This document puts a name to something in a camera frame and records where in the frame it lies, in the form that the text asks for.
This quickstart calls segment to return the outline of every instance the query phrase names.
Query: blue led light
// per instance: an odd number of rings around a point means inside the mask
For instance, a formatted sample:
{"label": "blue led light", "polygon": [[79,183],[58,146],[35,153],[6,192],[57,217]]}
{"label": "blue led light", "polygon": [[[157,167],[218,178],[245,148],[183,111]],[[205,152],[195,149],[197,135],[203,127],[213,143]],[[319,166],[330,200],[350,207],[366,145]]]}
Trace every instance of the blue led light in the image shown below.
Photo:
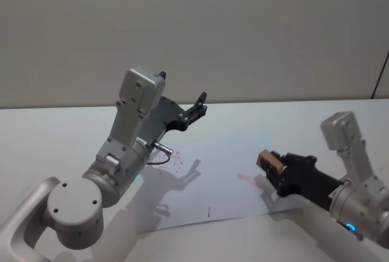
{"label": "blue led light", "polygon": [[349,229],[352,232],[355,232],[357,229],[354,227],[353,224],[347,223],[346,228]]}

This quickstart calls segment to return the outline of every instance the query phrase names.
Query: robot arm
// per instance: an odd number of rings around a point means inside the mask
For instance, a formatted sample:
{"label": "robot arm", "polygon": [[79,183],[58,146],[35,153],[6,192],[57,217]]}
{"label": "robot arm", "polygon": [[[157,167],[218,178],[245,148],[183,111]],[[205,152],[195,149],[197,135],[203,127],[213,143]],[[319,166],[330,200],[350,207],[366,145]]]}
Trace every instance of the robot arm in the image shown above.
{"label": "robot arm", "polygon": [[116,101],[117,114],[109,136],[83,177],[60,182],[49,178],[35,189],[0,226],[0,260],[49,262],[34,251],[49,226],[70,249],[93,245],[104,228],[103,208],[116,204],[150,159],[167,131],[185,131],[205,115],[203,92],[189,110],[162,97],[166,73],[144,67],[129,70]]}
{"label": "robot arm", "polygon": [[374,175],[352,112],[340,112],[322,122],[330,150],[337,150],[347,175],[336,180],[315,168],[314,156],[263,151],[257,164],[281,197],[299,194],[327,210],[336,221],[355,234],[389,249],[389,191]]}

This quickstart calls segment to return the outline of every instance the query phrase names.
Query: black cable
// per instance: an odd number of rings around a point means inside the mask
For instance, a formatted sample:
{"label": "black cable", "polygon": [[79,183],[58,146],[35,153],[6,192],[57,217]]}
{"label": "black cable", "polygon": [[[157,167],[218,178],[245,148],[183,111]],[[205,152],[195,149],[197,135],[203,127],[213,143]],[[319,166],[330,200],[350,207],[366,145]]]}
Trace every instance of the black cable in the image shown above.
{"label": "black cable", "polygon": [[382,77],[382,74],[384,73],[384,69],[385,69],[385,66],[387,65],[388,63],[388,58],[389,58],[389,50],[388,50],[388,54],[387,54],[387,57],[384,61],[384,65],[382,66],[382,69],[381,69],[381,72],[379,74],[379,77],[378,77],[378,81],[376,83],[376,86],[374,87],[374,91],[373,91],[373,94],[371,95],[371,98],[370,99],[374,99],[374,96],[376,95],[376,91],[377,91],[377,88],[378,88],[378,84],[379,82],[381,81],[381,77]]}
{"label": "black cable", "polygon": [[167,163],[168,161],[170,161],[170,156],[168,156],[168,159],[163,161],[163,162],[158,162],[158,163],[147,163],[147,165],[163,165],[165,163]]}

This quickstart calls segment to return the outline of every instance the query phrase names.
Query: white paper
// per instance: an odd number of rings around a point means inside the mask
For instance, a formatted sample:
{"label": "white paper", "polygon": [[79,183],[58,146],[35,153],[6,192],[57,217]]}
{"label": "white paper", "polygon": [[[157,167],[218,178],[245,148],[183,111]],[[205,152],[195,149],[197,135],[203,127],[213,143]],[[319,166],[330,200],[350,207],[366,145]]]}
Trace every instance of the white paper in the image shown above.
{"label": "white paper", "polygon": [[[142,185],[134,197],[140,233],[300,206],[293,196],[278,198],[256,165],[259,152],[272,148],[266,135],[165,145],[174,149],[169,163],[147,165],[140,174]],[[159,153],[153,162],[164,159],[166,155]]]}

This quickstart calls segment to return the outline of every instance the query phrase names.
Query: table surface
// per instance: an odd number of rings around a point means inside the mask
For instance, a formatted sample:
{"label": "table surface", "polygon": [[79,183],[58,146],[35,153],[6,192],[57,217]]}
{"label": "table surface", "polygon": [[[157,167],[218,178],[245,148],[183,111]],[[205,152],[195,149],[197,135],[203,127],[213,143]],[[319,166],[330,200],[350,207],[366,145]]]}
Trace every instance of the table surface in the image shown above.
{"label": "table surface", "polygon": [[[347,110],[356,113],[375,172],[389,182],[389,100],[212,104],[188,131],[165,138],[177,142],[183,137],[269,133],[280,153],[315,155],[320,170],[340,178],[345,174],[342,160],[327,149],[320,123]],[[0,110],[0,221],[45,178],[81,176],[114,116],[113,107]],[[389,250],[369,240],[356,241],[309,203],[291,212],[137,235],[131,204],[135,190],[131,186],[118,204],[105,210],[105,232],[89,249],[69,250],[47,229],[36,250],[54,262],[389,261]]]}

